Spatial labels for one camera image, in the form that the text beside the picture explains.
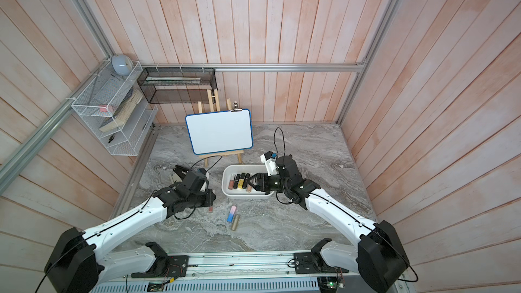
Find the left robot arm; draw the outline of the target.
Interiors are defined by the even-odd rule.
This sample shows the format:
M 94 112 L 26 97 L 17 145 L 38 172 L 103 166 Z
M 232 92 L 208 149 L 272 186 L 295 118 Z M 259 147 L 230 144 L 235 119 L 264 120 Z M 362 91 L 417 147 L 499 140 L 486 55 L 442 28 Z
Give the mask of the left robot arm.
M 216 196 L 205 169 L 184 170 L 182 180 L 153 193 L 137 207 L 84 231 L 71 228 L 58 239 L 44 268 L 57 292 L 90 292 L 97 285 L 125 275 L 169 278 L 169 256 L 159 244 L 123 252 L 114 249 L 136 233 L 187 208 L 210 207 Z

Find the metal binder clip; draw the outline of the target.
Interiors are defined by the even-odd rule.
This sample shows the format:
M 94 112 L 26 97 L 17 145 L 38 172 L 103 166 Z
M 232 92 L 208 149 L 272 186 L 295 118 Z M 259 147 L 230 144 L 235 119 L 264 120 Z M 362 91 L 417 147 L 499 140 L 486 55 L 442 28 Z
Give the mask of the metal binder clip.
M 230 111 L 231 112 L 239 112 L 239 111 L 242 111 L 242 109 L 239 107 L 238 102 L 234 102 L 232 104 L 232 107 L 231 107 Z

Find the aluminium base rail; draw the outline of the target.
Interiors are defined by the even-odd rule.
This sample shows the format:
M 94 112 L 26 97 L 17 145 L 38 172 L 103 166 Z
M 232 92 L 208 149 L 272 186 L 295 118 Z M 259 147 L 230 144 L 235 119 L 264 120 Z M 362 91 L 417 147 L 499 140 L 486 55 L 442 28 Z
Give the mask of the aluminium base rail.
M 354 270 L 327 267 L 310 251 L 172 255 L 157 278 L 122 275 L 93 292 L 371 292 Z

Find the gold black square lipstick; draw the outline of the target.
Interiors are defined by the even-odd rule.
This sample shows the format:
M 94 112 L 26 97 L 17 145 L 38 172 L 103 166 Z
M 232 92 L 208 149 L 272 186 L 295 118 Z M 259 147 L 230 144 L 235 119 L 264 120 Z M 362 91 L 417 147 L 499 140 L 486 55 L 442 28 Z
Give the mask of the gold black square lipstick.
M 244 182 L 246 180 L 247 173 L 241 173 L 237 182 L 237 189 L 244 189 Z

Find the gold lipstick tube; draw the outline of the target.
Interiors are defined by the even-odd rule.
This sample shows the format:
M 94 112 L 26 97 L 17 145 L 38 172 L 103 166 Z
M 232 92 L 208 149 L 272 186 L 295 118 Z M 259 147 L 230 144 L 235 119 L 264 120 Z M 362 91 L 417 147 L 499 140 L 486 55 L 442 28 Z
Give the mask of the gold lipstick tube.
M 238 214 L 236 214 L 233 217 L 232 224 L 231 224 L 231 230 L 232 231 L 235 231 L 237 229 L 239 219 L 240 219 L 240 216 Z

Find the black lipstick gold band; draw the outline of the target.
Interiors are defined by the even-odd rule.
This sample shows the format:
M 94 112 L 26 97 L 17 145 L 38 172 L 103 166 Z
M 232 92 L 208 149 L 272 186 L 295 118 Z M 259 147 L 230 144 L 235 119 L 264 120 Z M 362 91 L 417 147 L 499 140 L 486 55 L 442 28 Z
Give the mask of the black lipstick gold band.
M 245 175 L 244 182 L 243 182 L 243 185 L 242 185 L 242 188 L 243 188 L 243 189 L 247 189 L 247 188 L 248 188 L 248 179 L 249 179 L 249 177 L 250 177 L 250 174 L 247 173 L 247 174 Z

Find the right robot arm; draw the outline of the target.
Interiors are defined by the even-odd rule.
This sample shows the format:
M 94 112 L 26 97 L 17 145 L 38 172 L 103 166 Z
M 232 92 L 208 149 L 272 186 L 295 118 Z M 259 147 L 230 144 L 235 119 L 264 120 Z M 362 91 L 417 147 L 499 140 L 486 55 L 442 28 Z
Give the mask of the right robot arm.
M 389 222 L 374 222 L 344 206 L 313 180 L 304 179 L 291 155 L 262 155 L 265 172 L 244 176 L 245 186 L 263 193 L 282 193 L 289 204 L 301 206 L 332 225 L 349 244 L 330 238 L 310 252 L 294 254 L 295 271 L 306 273 L 353 272 L 375 292 L 387 292 L 411 267 L 398 234 Z

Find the grey round speaker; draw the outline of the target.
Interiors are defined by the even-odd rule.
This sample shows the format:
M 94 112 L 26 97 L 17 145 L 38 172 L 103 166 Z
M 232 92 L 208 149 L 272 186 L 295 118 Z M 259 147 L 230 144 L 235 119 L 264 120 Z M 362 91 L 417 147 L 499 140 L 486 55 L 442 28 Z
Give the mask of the grey round speaker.
M 124 54 L 115 55 L 111 58 L 114 71 L 123 77 L 129 76 L 134 68 L 132 60 Z

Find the blue framed whiteboard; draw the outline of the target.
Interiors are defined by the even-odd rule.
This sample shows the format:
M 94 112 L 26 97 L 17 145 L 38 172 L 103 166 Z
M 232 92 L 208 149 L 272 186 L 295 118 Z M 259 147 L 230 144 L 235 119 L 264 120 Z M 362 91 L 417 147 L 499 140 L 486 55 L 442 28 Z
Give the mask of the blue framed whiteboard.
M 196 155 L 253 148 L 252 118 L 248 109 L 187 115 L 185 123 Z

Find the black mesh basket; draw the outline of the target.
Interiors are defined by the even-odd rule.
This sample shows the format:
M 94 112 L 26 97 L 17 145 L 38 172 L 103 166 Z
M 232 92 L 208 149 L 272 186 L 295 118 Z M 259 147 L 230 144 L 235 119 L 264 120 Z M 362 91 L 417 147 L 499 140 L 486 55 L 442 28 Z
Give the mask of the black mesh basket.
M 146 67 L 137 84 L 151 104 L 195 104 L 218 89 L 214 69 L 205 67 Z

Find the pink item on shelf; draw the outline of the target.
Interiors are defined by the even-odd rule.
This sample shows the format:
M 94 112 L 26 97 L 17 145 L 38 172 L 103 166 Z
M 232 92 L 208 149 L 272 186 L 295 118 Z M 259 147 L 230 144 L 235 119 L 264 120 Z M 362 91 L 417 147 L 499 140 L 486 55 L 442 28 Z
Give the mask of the pink item on shelf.
M 99 111 L 101 113 L 113 113 L 114 108 L 111 105 L 102 105 L 100 106 Z

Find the black lipstick tube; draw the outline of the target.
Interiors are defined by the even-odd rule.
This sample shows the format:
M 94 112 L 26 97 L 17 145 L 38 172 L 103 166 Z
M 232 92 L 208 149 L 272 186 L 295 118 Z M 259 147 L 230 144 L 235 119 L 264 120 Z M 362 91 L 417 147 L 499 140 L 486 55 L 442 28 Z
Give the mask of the black lipstick tube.
M 235 178 L 234 178 L 234 182 L 233 182 L 233 189 L 237 189 L 238 188 L 238 183 L 240 181 L 240 178 L 241 178 L 241 174 L 236 174 Z

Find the white storage box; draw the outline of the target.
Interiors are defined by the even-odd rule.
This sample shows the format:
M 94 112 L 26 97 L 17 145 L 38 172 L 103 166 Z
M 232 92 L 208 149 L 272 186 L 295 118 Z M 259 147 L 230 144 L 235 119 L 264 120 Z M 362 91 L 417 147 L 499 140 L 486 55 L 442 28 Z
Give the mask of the white storage box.
M 254 175 L 257 173 L 267 173 L 267 168 L 264 164 L 235 164 L 229 165 L 223 171 L 223 179 L 221 183 L 222 192 L 230 199 L 242 199 L 242 200 L 255 200 L 255 199 L 269 199 L 274 195 L 273 191 L 269 193 L 256 191 L 252 189 L 248 191 L 246 187 L 242 189 L 230 189 L 229 183 L 235 180 L 237 174 L 250 174 Z

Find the red lip gloss tube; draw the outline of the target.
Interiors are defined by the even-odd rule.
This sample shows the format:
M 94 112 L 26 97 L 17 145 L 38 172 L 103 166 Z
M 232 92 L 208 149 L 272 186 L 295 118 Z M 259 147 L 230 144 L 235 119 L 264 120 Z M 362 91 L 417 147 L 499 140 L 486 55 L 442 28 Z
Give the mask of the red lip gloss tube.
M 235 177 L 236 177 L 236 175 L 233 174 L 231 179 L 230 179 L 230 181 L 229 181 L 229 184 L 228 184 L 228 187 L 227 187 L 229 190 L 233 190 L 234 189 Z

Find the pink blue lipstick tube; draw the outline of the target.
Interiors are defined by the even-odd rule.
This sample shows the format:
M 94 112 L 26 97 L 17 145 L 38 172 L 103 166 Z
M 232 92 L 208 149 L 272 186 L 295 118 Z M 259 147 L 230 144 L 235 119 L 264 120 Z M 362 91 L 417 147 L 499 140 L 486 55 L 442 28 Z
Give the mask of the pink blue lipstick tube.
M 234 204 L 234 205 L 231 207 L 230 211 L 229 211 L 229 215 L 228 215 L 228 217 L 227 217 L 227 222 L 229 222 L 229 223 L 232 223 L 232 222 L 233 222 L 233 219 L 234 219 L 234 217 L 235 217 L 235 215 L 236 215 L 236 212 L 237 212 L 237 206 Z

